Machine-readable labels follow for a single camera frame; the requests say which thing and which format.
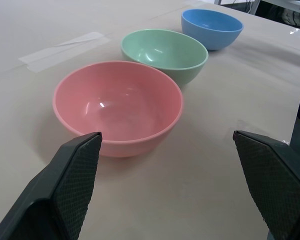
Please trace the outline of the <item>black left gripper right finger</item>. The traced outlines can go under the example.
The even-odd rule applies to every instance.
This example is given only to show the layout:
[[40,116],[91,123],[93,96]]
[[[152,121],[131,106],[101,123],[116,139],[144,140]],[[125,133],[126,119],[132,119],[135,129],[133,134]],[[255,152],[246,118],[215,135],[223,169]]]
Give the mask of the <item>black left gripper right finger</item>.
[[275,240],[300,240],[300,158],[282,141],[236,130],[233,140],[253,201]]

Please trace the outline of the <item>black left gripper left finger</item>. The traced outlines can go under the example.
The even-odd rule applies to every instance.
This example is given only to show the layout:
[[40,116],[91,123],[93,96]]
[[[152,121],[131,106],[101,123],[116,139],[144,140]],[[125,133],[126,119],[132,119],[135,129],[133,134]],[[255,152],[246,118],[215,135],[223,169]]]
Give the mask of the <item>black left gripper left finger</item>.
[[102,134],[64,143],[0,223],[0,240],[77,240],[91,201]]

